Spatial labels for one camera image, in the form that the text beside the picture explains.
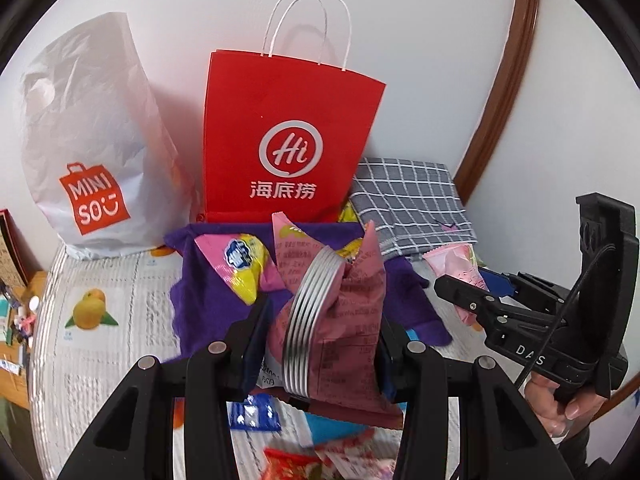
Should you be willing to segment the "right hand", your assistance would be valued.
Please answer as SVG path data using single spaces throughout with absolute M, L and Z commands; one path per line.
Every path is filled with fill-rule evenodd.
M 552 439 L 570 438 L 586 428 L 605 402 L 593 388 L 583 388 L 566 403 L 555 399 L 559 385 L 537 373 L 530 374 L 524 396 Z

